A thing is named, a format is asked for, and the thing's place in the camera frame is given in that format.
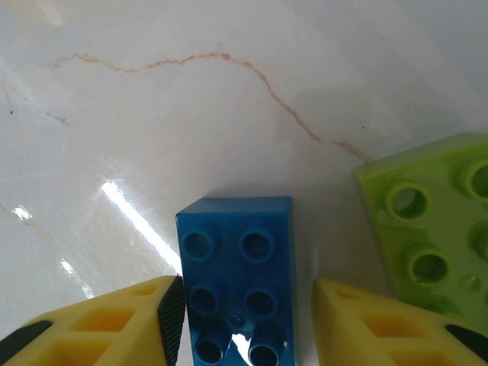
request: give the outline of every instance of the black rubber pad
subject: black rubber pad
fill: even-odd
[[[185,288],[183,279],[176,277],[158,306],[159,331],[166,363],[175,366],[185,320]]]
[[[0,341],[0,364],[6,363],[52,325],[53,322],[41,320],[7,335]]]
[[[486,363],[488,363],[488,338],[462,326],[449,324],[445,327],[459,342],[476,353]]]

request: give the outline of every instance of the lego brick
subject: lego brick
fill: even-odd
[[[355,175],[399,299],[488,332],[488,135],[453,136]]]
[[[175,366],[181,277],[155,278],[45,313],[0,341],[4,366]]]
[[[460,320],[339,282],[313,283],[321,366],[483,366],[488,339]]]
[[[194,365],[294,365],[291,198],[201,199],[176,223]]]

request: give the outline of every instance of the white marble surface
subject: white marble surface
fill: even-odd
[[[488,122],[480,0],[0,0],[0,337],[178,271],[204,196],[295,198],[316,276],[387,292],[354,166]],[[191,364],[188,334],[179,364]]]

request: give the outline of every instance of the yellow plastic part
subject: yellow plastic part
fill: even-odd
[[[159,328],[158,307],[175,279],[174,276],[155,278],[31,320],[26,326],[41,320],[49,320],[53,325],[4,366],[169,365]],[[182,283],[181,298],[184,299]],[[181,314],[182,323],[184,300],[180,305],[182,308],[176,315]],[[170,340],[173,345],[175,342],[179,345],[179,326],[178,339]]]
[[[314,281],[312,320],[321,366],[486,366],[445,329],[463,323],[339,282]]]

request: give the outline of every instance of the green lego brick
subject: green lego brick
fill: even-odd
[[[488,134],[355,169],[398,297],[488,333]]]

